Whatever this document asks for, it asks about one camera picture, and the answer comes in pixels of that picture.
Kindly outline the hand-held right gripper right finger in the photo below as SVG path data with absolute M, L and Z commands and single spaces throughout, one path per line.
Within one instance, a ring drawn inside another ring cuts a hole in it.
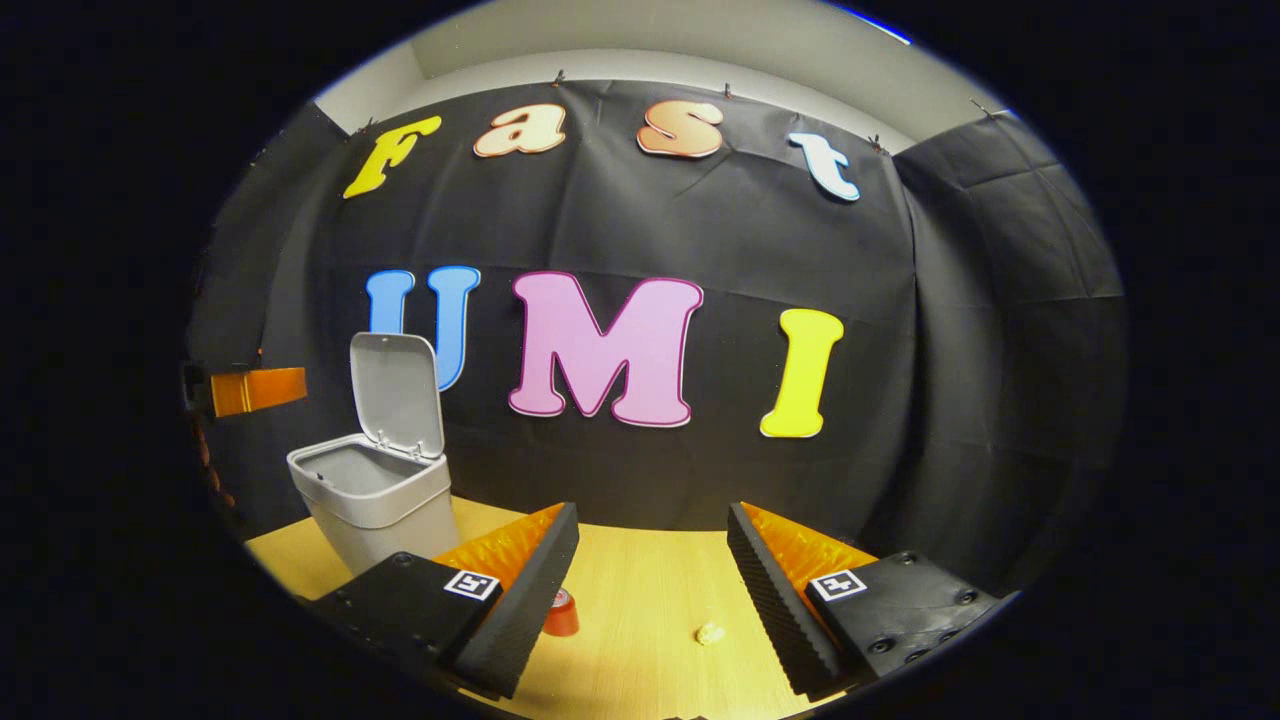
M 791 689 L 852 691 L 950 647 L 1004 598 L 923 553 L 877 559 L 751 503 L 731 503 L 727 544 Z

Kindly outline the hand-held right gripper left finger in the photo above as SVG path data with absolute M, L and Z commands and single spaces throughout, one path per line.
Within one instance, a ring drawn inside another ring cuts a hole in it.
M 577 544 L 576 505 L 556 503 L 434 559 L 397 551 L 310 610 L 410 675 L 511 700 Z

